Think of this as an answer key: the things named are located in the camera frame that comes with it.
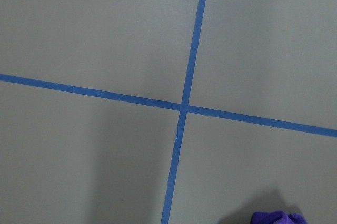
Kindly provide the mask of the purple towel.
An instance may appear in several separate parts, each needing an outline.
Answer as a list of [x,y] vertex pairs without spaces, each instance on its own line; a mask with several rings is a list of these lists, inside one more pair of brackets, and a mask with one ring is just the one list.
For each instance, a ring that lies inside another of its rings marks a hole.
[[255,212],[250,224],[307,224],[306,219],[299,213],[287,214],[283,211]]

